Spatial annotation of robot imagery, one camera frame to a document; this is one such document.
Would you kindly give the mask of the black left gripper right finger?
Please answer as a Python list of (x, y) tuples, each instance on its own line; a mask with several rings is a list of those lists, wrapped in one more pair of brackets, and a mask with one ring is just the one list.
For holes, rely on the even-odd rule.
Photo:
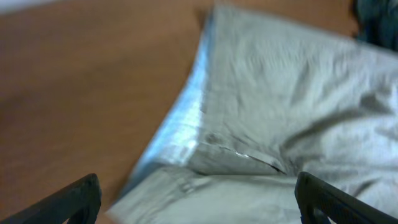
[(302, 224), (397, 224), (397, 219), (346, 194), (308, 172), (301, 172), (295, 198)]

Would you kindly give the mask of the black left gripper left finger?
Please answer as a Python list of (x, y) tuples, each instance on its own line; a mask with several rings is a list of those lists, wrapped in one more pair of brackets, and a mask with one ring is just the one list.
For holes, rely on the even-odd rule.
[(88, 174), (30, 207), (7, 217), (8, 224), (94, 224), (101, 207), (96, 174)]

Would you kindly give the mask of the khaki shorts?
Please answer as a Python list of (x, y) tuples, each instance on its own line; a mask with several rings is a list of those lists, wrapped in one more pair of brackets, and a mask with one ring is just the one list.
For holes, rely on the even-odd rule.
[(299, 223), (301, 172), (397, 216), (397, 55), (216, 6), (180, 99), (108, 215)]

